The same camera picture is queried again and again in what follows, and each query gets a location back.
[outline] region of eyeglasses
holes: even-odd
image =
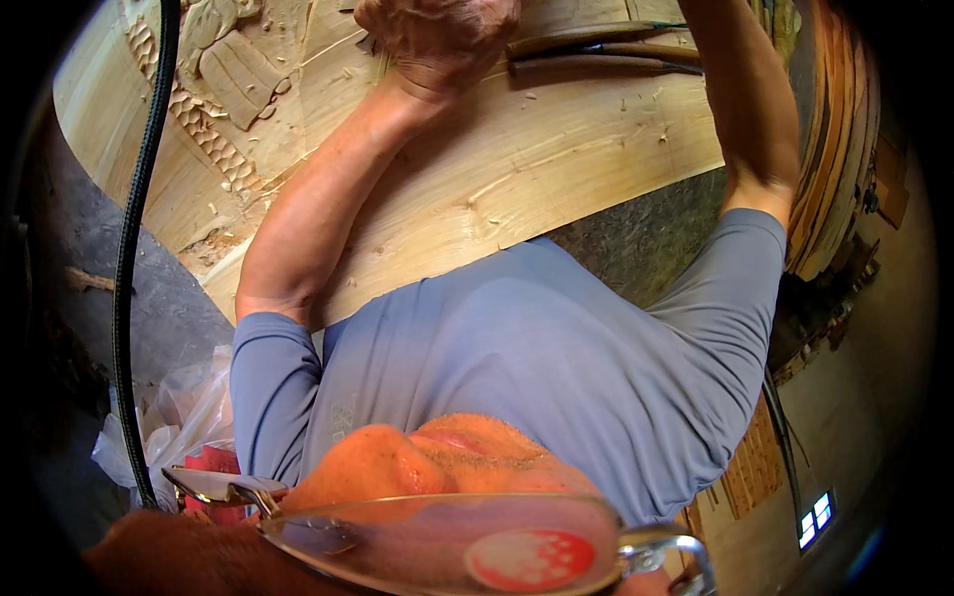
[[[562,493],[439,494],[375,499],[284,514],[288,487],[266,478],[163,468],[209,505],[254,504],[259,534],[319,573],[399,596],[612,593],[691,555],[673,596],[716,594],[702,543],[675,524],[624,529],[603,499]]]

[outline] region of t-shirt sleeve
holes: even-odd
[[[232,397],[238,466],[295,485],[321,361],[308,330],[285,315],[253,313],[233,339]]]
[[[733,209],[722,216],[686,271],[647,313],[668,326],[700,375],[696,414],[731,457],[755,411],[764,377],[785,231],[772,216]]]

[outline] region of red sticker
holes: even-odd
[[[508,592],[543,592],[590,570],[595,553],[586,540],[560,530],[527,529],[490,534],[464,553],[470,575]]]

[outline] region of black cable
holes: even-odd
[[[788,436],[788,426],[785,423],[785,411],[781,407],[772,374],[765,367],[765,377],[762,379],[762,393],[765,394],[765,403],[769,406],[769,418],[772,419],[772,428],[775,430],[778,446],[781,448],[781,458],[785,462],[785,471],[788,473],[788,486],[792,491],[792,505],[795,508],[796,536],[801,537],[801,489],[798,487],[798,474],[795,469],[795,453],[792,451],[792,440]]]
[[[144,507],[156,509],[156,494],[149,478],[149,468],[142,452],[139,438],[139,423],[135,416],[133,377],[130,363],[130,309],[133,295],[133,266],[139,224],[146,205],[146,194],[156,164],[162,126],[166,121],[169,95],[172,92],[173,73],[176,70],[178,47],[179,0],[162,0],[161,29],[159,31],[159,59],[156,65],[156,81],[153,85],[153,102],[149,107],[146,131],[142,135],[139,158],[133,171],[126,215],[123,217],[119,235],[119,250],[116,256],[115,291],[113,293],[113,369],[116,377],[116,403],[123,439],[133,468],[135,485]]]

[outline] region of plastic bag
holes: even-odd
[[[176,510],[176,493],[162,476],[163,467],[182,465],[187,455],[200,455],[202,445],[235,449],[229,399],[231,363],[232,347],[218,346],[211,362],[186,366],[166,375],[158,390],[145,397],[136,409],[139,431],[148,437],[143,451],[149,477],[163,509]],[[91,457],[113,482],[131,489],[135,503],[141,506],[116,414],[106,417]]]

